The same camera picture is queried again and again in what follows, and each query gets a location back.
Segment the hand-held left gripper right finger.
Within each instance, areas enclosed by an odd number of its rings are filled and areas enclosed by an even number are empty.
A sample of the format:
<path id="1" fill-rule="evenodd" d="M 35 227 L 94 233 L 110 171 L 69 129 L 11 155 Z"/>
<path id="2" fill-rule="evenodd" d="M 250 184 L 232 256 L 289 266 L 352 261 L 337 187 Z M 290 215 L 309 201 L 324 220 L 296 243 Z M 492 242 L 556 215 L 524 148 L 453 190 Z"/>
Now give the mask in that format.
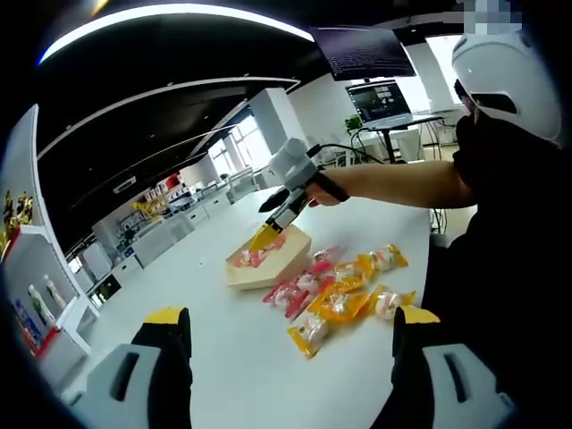
<path id="1" fill-rule="evenodd" d="M 391 392 L 373 428 L 508 428 L 517 418 L 496 375 L 433 313 L 397 307 Z"/>

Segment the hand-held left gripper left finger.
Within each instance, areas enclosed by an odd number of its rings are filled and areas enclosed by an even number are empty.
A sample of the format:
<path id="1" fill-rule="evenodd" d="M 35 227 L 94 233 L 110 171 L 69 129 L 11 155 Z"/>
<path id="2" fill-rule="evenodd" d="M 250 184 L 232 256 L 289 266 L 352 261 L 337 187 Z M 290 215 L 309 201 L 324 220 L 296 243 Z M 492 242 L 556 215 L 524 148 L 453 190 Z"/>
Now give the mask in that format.
<path id="1" fill-rule="evenodd" d="M 190 428 L 191 356 L 189 310 L 158 310 L 93 368 L 71 409 L 87 428 Z"/>

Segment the person's right hand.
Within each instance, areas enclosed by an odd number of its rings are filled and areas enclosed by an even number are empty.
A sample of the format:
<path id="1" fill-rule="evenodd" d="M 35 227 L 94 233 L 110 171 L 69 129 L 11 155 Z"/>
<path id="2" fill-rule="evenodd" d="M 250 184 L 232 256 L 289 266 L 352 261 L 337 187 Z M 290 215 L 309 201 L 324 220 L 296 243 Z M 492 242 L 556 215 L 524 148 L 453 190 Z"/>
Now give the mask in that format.
<path id="1" fill-rule="evenodd" d="M 312 184 L 307 188 L 309 198 L 308 205 L 310 207 L 316 206 L 336 206 L 341 203 L 341 200 L 332 196 L 319 186 Z"/>

